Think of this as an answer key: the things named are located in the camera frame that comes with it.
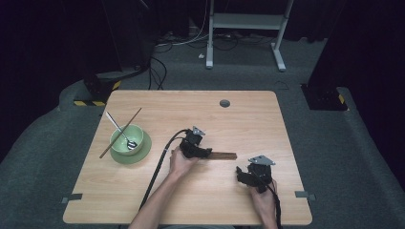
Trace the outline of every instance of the table top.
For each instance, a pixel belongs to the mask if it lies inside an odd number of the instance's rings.
[[[226,99],[229,107],[220,106]],[[198,127],[205,136],[200,147],[237,153],[236,160],[200,160],[181,182],[164,211],[161,224],[257,225],[250,193],[236,179],[236,166],[247,172],[249,158],[265,155],[274,160],[282,224],[307,225],[312,221],[276,94],[265,91],[125,91],[112,92],[105,112],[119,125],[132,121],[152,139],[150,153],[140,162],[124,165],[108,147],[115,127],[104,115],[77,178],[63,219],[67,223],[129,224],[143,199],[169,139],[183,129]],[[180,144],[175,140],[170,148]],[[169,171],[169,156],[161,165],[151,194]]]

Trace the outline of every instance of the wooden chopstick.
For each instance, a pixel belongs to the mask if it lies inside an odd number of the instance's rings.
[[[134,118],[138,115],[138,113],[140,112],[141,109],[142,108],[139,108],[139,110],[134,114],[134,116],[131,118],[131,120],[129,120],[129,122],[122,129],[122,132],[119,133],[119,135],[117,135],[117,137],[110,143],[110,145],[107,147],[107,149],[105,149],[105,151],[100,155],[100,158],[103,158],[104,155],[107,153],[107,151],[110,150],[110,148],[114,145],[114,143],[117,141],[117,139],[122,135],[122,133],[124,133],[125,129],[129,126],[129,124],[131,124],[132,120],[134,120]]]

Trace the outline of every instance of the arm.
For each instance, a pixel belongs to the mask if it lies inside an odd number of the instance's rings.
[[[199,161],[198,158],[187,159],[179,147],[170,156],[170,171],[155,193],[145,202],[129,225],[129,229],[152,229],[159,226],[161,215],[176,186],[188,171]]]
[[[270,183],[270,188],[277,193],[277,182],[273,179]],[[262,221],[263,228],[277,229],[277,221],[275,214],[274,196],[266,190],[263,193],[258,193],[256,188],[249,187],[250,194],[252,195],[253,204],[260,220]]]

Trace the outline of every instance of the white desk frame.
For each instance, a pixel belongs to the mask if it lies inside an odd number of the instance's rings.
[[[277,62],[280,72],[286,70],[283,57],[280,54],[280,44],[283,40],[284,31],[287,26],[289,13],[294,0],[288,0],[286,11],[283,15],[263,14],[239,14],[239,13],[214,13],[214,0],[211,0],[209,11],[209,36],[206,50],[206,68],[214,67],[213,31],[214,28],[229,29],[253,29],[253,30],[275,30],[277,34],[276,43],[271,43],[271,50]]]

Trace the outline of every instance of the dark background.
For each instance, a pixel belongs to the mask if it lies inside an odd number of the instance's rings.
[[[97,1],[83,2],[91,9]],[[404,3],[345,2],[296,0],[285,39],[307,37],[311,42],[329,38],[319,61],[326,64],[316,66],[319,74],[314,82],[350,89],[377,148],[404,187],[405,175],[400,169],[405,162]],[[262,13],[258,9],[266,7],[257,5],[270,4],[272,12],[278,13],[285,6],[282,0],[232,0],[227,7],[226,1],[216,3],[217,9],[228,12],[244,9]],[[201,0],[159,1],[160,34],[173,31],[186,36],[188,17],[201,25],[204,5]],[[1,144],[3,159],[34,120],[58,105],[60,92],[83,76],[66,42],[63,1],[2,1],[0,6],[1,135],[6,136]],[[109,42],[102,17],[93,18],[89,27],[105,32],[102,41]]]

